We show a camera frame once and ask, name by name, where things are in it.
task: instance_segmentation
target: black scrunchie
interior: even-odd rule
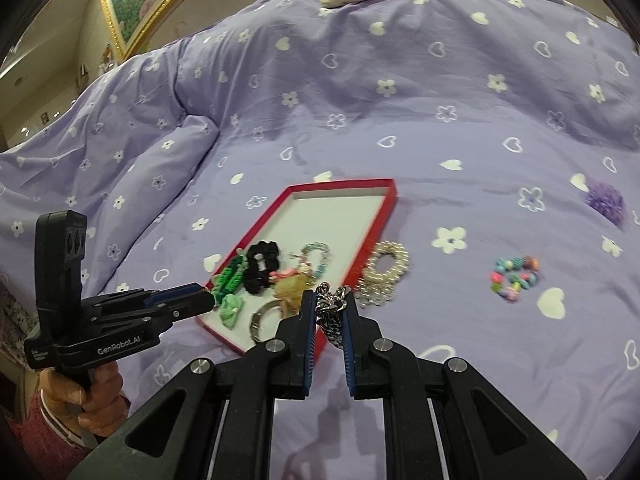
[[[255,259],[257,254],[261,254],[264,259],[266,269],[259,270],[258,260]],[[248,267],[242,274],[242,284],[244,290],[249,294],[256,296],[260,294],[263,288],[270,285],[269,273],[275,272],[280,268],[280,250],[276,242],[259,241],[257,244],[249,247],[246,254]]]

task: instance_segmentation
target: purple bedsheet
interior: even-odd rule
[[[383,238],[410,273],[367,315],[417,354],[471,361],[606,476],[640,428],[631,40],[561,0],[318,1],[259,0],[136,56],[0,154],[0,279],[33,308],[34,222],[73,208],[86,295],[203,283],[284,187],[393,177]],[[622,230],[585,205],[591,179],[623,193]],[[527,253],[542,282],[508,304],[493,262]],[[234,357],[188,320],[123,360],[133,409],[201,355]],[[335,349],[317,367],[309,400],[277,403],[271,477],[384,478],[382,407],[350,400]]]

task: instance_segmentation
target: metal screw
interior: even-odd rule
[[[194,374],[205,374],[209,371],[210,365],[209,361],[206,359],[196,359],[195,361],[191,361],[191,366],[189,366],[191,371]]]
[[[381,337],[380,339],[376,339],[373,342],[373,348],[375,348],[379,352],[387,352],[391,350],[393,347],[394,347],[393,341],[389,339],[385,339],[383,337]]]
[[[269,352],[280,352],[281,350],[284,350],[285,344],[284,341],[281,341],[280,339],[271,339],[270,341],[267,341],[264,347]]]
[[[454,357],[453,359],[449,359],[447,366],[449,367],[449,370],[459,374],[466,370],[466,361],[459,357]]]

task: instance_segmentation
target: purple pom pom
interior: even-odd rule
[[[617,227],[625,221],[625,199],[615,187],[609,184],[590,182],[586,203]]]

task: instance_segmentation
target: human hand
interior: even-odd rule
[[[122,376],[116,362],[94,370],[89,392],[75,381],[47,369],[40,373],[40,386],[49,411],[75,434],[88,428],[99,436],[109,436],[127,420],[127,404],[120,395]],[[81,405],[84,413],[70,415],[66,403]]]

